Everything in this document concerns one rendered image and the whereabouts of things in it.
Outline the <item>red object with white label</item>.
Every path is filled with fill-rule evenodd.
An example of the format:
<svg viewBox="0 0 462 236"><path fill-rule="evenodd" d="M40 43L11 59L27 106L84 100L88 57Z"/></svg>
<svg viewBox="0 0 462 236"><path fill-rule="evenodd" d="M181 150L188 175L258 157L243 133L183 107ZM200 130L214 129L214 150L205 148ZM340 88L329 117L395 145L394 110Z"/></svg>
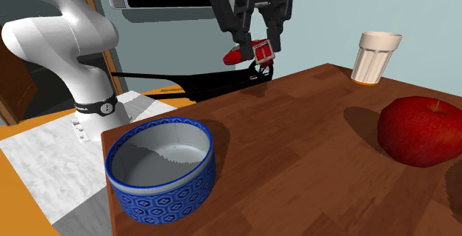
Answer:
<svg viewBox="0 0 462 236"><path fill-rule="evenodd" d="M253 60L256 64L266 67L273 64L275 52L269 39L259 39L251 42L253 51ZM236 46L232 48L224 57L223 62L226 65L239 64L246 61L241 56L241 48Z"/></svg>

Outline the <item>black long flat utensil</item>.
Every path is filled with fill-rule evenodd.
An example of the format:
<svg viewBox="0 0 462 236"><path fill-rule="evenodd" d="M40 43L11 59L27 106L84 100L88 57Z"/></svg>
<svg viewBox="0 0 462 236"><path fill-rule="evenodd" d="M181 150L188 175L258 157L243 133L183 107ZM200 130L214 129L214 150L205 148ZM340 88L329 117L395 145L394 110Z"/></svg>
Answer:
<svg viewBox="0 0 462 236"><path fill-rule="evenodd" d="M195 75L157 75L147 73L117 73L111 72L113 77L163 79L178 84L184 92L148 95L155 100L188 98L194 102L201 102L242 90L257 84L272 80L273 64L260 66L257 70L253 61L248 68L215 73Z"/></svg>

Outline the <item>cream ribbed cup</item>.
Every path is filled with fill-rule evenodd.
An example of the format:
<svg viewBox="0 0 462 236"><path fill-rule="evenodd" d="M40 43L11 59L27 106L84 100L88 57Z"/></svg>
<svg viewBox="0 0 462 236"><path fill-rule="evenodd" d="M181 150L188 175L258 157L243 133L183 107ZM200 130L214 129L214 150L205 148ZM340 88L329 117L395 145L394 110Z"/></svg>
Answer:
<svg viewBox="0 0 462 236"><path fill-rule="evenodd" d="M350 79L357 84L376 85L403 36L397 33L364 32Z"/></svg>

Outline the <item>brown wooden table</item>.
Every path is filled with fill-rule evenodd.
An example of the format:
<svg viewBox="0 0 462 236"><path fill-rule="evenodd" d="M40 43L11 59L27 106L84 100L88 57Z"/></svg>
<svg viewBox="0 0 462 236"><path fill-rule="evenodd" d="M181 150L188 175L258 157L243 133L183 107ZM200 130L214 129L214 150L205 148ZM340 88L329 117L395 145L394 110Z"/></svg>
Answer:
<svg viewBox="0 0 462 236"><path fill-rule="evenodd" d="M108 195L113 236L462 236L462 156L426 169L377 142L396 98L462 97L382 78L375 86L323 64L182 107L211 131L217 180L204 204L161 226Z"/></svg>

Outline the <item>red apple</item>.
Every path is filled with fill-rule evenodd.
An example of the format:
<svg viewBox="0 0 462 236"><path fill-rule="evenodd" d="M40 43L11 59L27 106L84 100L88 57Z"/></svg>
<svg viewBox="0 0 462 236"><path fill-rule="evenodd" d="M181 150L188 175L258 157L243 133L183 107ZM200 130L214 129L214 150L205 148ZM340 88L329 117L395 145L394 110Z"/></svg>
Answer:
<svg viewBox="0 0 462 236"><path fill-rule="evenodd" d="M436 98L397 98L381 110L378 143L396 161L431 167L462 155L462 109Z"/></svg>

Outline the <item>blue patterned bowl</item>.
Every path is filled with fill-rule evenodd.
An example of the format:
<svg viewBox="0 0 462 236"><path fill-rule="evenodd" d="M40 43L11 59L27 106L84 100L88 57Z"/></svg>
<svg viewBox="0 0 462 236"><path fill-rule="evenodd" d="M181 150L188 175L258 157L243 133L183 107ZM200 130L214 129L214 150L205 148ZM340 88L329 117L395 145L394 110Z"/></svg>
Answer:
<svg viewBox="0 0 462 236"><path fill-rule="evenodd" d="M104 167L130 218L150 225L172 223L193 213L214 187L212 134L191 118L148 121L110 147Z"/></svg>

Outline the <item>marble patterned robot stand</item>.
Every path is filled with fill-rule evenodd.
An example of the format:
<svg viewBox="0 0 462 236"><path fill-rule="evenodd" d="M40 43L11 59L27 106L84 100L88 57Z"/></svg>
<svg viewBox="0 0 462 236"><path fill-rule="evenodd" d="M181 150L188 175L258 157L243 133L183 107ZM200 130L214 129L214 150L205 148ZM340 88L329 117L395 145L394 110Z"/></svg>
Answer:
<svg viewBox="0 0 462 236"><path fill-rule="evenodd" d="M101 142L80 140L76 117L0 141L0 149L61 236L112 236Z"/></svg>

